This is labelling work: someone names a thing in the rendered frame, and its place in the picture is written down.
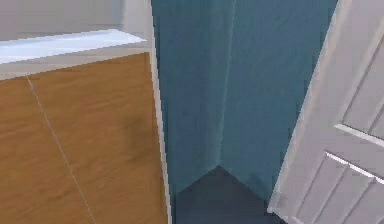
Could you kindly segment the brown wooden cupboard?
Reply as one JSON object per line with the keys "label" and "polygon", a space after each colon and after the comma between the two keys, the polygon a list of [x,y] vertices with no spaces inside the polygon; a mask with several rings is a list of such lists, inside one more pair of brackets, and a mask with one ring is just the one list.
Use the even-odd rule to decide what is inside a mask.
{"label": "brown wooden cupboard", "polygon": [[172,224],[151,0],[0,0],[0,224]]}

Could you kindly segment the white panelled room door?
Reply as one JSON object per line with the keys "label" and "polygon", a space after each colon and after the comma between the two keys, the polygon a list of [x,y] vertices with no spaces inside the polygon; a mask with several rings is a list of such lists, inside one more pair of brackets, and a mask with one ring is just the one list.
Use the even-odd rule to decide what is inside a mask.
{"label": "white panelled room door", "polygon": [[268,210],[384,224],[384,0],[338,0]]}

